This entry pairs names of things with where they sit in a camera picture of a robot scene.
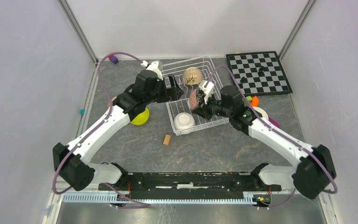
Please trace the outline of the beige flower bowl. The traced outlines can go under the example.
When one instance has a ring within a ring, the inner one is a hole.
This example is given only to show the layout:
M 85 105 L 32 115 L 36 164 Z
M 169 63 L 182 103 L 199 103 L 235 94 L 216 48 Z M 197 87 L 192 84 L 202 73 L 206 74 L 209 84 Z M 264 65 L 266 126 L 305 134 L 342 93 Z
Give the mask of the beige flower bowl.
M 185 85 L 197 85 L 203 80 L 203 74 L 200 69 L 196 67 L 189 67 L 183 73 Z

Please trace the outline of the yellow-green bowl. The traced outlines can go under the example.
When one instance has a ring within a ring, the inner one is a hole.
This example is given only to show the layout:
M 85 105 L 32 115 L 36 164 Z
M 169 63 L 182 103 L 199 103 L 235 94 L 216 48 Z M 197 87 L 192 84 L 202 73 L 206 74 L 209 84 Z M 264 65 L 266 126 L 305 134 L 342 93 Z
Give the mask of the yellow-green bowl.
M 130 123 L 135 126 L 142 126 L 144 125 L 150 117 L 150 111 L 146 107 L 145 110 L 140 113 L 138 116 L 136 116 Z

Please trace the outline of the white ribbed bowl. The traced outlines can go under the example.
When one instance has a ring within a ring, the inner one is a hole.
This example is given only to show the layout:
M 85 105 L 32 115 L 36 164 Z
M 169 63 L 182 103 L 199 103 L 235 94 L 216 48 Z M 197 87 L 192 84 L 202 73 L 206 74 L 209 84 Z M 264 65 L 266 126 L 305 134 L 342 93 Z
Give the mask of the white ribbed bowl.
M 266 120 L 269 120 L 269 116 L 268 114 L 266 113 L 265 110 L 263 110 L 262 108 L 260 107 L 253 107 L 258 113 L 261 114 L 261 117 L 265 118 Z

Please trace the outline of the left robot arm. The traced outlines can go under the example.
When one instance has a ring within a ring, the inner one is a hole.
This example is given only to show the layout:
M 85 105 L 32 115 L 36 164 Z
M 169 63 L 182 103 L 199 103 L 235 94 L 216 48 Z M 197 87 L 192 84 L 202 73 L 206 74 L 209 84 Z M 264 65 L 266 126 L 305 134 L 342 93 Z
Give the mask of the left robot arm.
M 173 75 L 168 76 L 170 86 L 164 78 L 151 70 L 142 70 L 123 93 L 110 102 L 108 110 L 89 129 L 66 145 L 58 142 L 52 149 L 55 176 L 53 191 L 56 189 L 57 177 L 69 184 L 68 189 L 81 191 L 93 179 L 108 182 L 116 190 L 123 190 L 128 178 L 113 165 L 103 167 L 89 165 L 90 160 L 100 147 L 105 144 L 118 130 L 133 121 L 145 111 L 151 103 L 176 101 L 184 94 Z

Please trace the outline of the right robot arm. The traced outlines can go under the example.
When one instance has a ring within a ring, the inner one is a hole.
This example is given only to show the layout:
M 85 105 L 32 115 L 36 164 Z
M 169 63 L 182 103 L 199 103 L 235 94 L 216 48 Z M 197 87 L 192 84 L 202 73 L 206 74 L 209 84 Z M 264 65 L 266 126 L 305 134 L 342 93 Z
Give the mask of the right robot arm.
M 296 189 L 304 197 L 315 199 L 321 192 L 338 192 L 337 176 L 330 150 L 317 147 L 282 131 L 258 113 L 234 86 L 225 86 L 216 99 L 209 87 L 198 87 L 189 97 L 192 113 L 205 119 L 221 116 L 229 119 L 234 129 L 259 140 L 285 158 L 291 166 L 262 165 L 251 176 L 255 190 L 268 185 Z

